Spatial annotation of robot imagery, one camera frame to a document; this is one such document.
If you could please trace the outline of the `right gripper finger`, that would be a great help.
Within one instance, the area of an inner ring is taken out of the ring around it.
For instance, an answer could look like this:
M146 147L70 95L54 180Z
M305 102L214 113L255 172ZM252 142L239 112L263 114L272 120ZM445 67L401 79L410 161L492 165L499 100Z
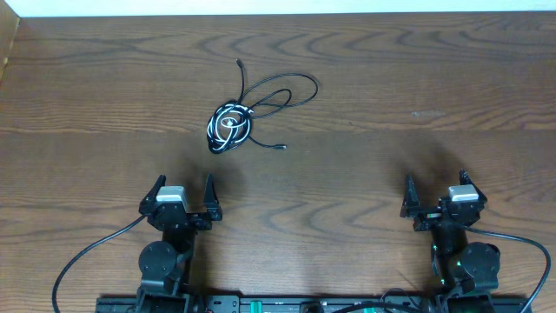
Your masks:
M407 175L405 179L405 191L402 207L407 210L420 207L420 199L411 175Z
M468 173L465 169L461 169L459 171L459 182L460 185L471 185L473 186L474 190L478 194L478 198L480 201L486 201L487 196L476 186L476 184L472 181Z

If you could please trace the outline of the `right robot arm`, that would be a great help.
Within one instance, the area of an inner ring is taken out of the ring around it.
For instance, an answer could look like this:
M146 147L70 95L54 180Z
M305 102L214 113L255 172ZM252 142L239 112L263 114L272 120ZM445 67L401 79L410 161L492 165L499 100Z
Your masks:
M414 180L407 176L400 215L414 220L414 231L432 236L431 263L442 288L421 303L425 312L493 312L489 292L499 287L500 250L493 244L467 240L466 228L480 220L487 197L469 178L434 206L420 203Z

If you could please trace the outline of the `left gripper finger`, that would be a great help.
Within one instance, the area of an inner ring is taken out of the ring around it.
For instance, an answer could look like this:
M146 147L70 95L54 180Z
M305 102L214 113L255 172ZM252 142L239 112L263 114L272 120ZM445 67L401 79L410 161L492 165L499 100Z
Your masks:
M210 213L220 212L220 202L215 192L214 176L212 174L208 174L207 176L203 204Z
M146 194L143 200L140 202L139 211L140 212L153 212L157 207L157 200L156 196L161 189L165 185L166 177L164 175L160 175L151 190Z

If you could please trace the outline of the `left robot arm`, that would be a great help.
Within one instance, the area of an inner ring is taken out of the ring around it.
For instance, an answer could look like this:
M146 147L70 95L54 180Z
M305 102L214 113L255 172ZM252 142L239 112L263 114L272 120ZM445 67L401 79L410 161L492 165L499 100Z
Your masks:
M139 213L162 232L162 239L145 246L139 256L142 278L135 313L206 310L206 301L189 286L189 280L196 235L222 220L212 175L207 176L203 205L203 212L189 212L185 188L168 186L164 175L140 202Z

